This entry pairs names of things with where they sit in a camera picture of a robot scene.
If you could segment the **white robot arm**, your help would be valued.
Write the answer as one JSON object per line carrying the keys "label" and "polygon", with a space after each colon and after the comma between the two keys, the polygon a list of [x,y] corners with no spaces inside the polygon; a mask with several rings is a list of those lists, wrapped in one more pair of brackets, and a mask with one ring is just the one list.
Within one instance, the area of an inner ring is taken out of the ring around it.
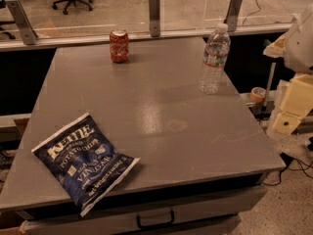
{"label": "white robot arm", "polygon": [[272,125],[274,131],[290,135],[313,110],[313,5],[263,54],[283,58],[285,67],[295,72]]}

